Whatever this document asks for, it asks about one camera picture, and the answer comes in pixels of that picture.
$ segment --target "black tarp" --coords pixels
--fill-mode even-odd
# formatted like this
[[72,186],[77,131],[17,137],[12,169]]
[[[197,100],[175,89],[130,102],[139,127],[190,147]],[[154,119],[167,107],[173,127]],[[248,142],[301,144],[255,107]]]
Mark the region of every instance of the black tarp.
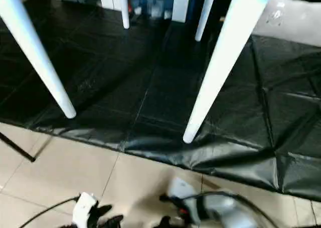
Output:
[[119,12],[25,5],[77,117],[64,117],[1,23],[1,122],[321,201],[321,48],[251,36],[184,144],[217,34],[196,43],[188,24],[138,19],[124,30]]

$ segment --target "white plastic object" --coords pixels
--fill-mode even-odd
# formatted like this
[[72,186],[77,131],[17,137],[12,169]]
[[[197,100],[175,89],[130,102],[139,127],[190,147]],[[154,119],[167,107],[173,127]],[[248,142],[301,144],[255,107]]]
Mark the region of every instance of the white plastic object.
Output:
[[169,185],[167,195],[169,197],[178,197],[178,198],[186,198],[188,196],[196,195],[196,190],[185,180],[174,177]]
[[232,0],[183,140],[191,143],[250,37],[268,0]]
[[76,111],[21,0],[0,0],[0,16],[67,118]]
[[170,11],[170,10],[165,10],[165,12],[164,12],[164,19],[165,19],[165,20],[166,20],[166,19],[171,19],[171,18],[172,18],[172,15],[173,15],[172,11]]
[[120,0],[122,22],[125,29],[129,29],[128,0]]
[[97,199],[86,192],[81,193],[72,212],[72,223],[77,228],[87,228],[91,208],[96,205]]
[[199,25],[197,27],[196,35],[195,35],[195,40],[199,42],[202,39],[202,35],[206,26],[207,19],[210,15],[210,11],[212,8],[214,0],[205,0],[203,4],[203,9],[199,21]]
[[134,12],[135,12],[136,15],[141,15],[141,7],[136,7],[134,9]]

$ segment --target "white table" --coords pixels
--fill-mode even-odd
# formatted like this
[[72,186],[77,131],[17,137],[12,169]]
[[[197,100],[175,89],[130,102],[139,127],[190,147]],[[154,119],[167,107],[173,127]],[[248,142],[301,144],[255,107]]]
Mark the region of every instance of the white table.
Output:
[[[232,0],[183,140],[191,143],[241,54],[269,0]],[[202,38],[213,0],[205,0],[196,41]]]
[[[121,0],[124,28],[129,28],[127,0]],[[76,116],[59,79],[21,0],[0,0],[0,16],[16,42],[64,112],[67,118]]]

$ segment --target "black plastic sheet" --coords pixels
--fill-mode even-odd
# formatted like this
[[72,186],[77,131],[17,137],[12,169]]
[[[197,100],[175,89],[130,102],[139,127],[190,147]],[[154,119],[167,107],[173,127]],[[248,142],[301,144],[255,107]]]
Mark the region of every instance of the black plastic sheet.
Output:
[[69,2],[26,7],[77,117],[0,24],[0,121],[321,201],[321,48],[252,36],[195,141],[182,137],[216,34]]

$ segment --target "floor tile grout line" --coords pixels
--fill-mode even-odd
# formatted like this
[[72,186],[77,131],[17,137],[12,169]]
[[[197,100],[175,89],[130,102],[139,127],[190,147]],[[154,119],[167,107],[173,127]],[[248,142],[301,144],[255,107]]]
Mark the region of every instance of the floor tile grout line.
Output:
[[296,207],[296,202],[295,202],[295,198],[292,197],[293,200],[293,204],[294,204],[294,210],[295,210],[295,217],[296,217],[296,224],[297,226],[300,226],[300,221],[299,221],[299,216],[297,214],[297,207]]
[[106,181],[106,184],[105,184],[104,190],[103,190],[103,191],[102,191],[102,193],[101,193],[101,199],[103,198],[103,196],[104,196],[104,194],[105,194],[106,188],[107,188],[108,183],[109,183],[109,181],[110,181],[110,178],[111,178],[111,176],[112,176],[112,174],[113,174],[113,172],[114,172],[114,169],[115,169],[116,163],[117,163],[118,158],[119,158],[119,156],[120,156],[120,155],[121,155],[121,153],[119,153],[119,152],[118,152],[118,153],[117,153],[116,160],[115,160],[115,163],[114,163],[114,165],[113,165],[113,167],[112,167],[112,169],[111,169],[110,175],[109,175],[109,177],[108,177],[108,179],[107,179],[107,181]]
[[312,214],[313,214],[313,218],[314,218],[314,222],[315,222],[314,225],[317,225],[317,220],[316,220],[316,215],[315,215],[315,211],[314,211],[314,208],[313,208],[313,202],[312,202],[312,200],[310,200],[310,205],[311,205]]
[[[29,152],[32,151],[34,149],[34,147],[36,146],[36,144],[38,143],[38,141],[40,140],[40,137],[42,136],[43,134],[40,133],[40,135],[38,136],[38,138],[36,139],[36,141],[34,142],[34,144],[32,145],[32,147],[28,150]],[[15,168],[15,170],[13,171],[12,175],[9,177],[9,179],[5,182],[5,184],[3,185],[2,189],[0,190],[0,193],[2,191],[4,191],[6,185],[10,182],[10,180],[13,178],[13,176],[16,174],[17,170],[21,167],[22,163],[24,162],[24,158],[21,157],[21,161],[19,163],[19,165]]]
[[[50,206],[52,206],[52,205],[46,206],[46,205],[43,205],[43,204],[39,204],[39,203],[36,203],[36,202],[34,202],[34,201],[31,201],[31,200],[27,200],[27,199],[18,197],[18,196],[15,196],[15,195],[10,194],[10,193],[7,193],[7,192],[2,192],[1,194],[2,194],[2,195],[9,196],[9,197],[11,197],[11,198],[15,198],[15,199],[18,199],[18,200],[22,200],[22,201],[24,201],[24,202],[26,202],[26,203],[29,203],[29,204],[34,204],[34,205],[36,205],[36,206],[40,206],[40,207],[42,207],[42,208],[44,208],[44,209],[47,209],[47,208],[49,208]],[[67,212],[65,212],[65,211],[63,211],[63,210],[56,209],[56,208],[54,208],[54,209],[52,209],[52,210],[50,210],[50,211],[55,211],[55,212],[58,212],[58,213],[62,213],[62,214],[66,214],[66,215],[71,215],[70,213],[67,213]]]

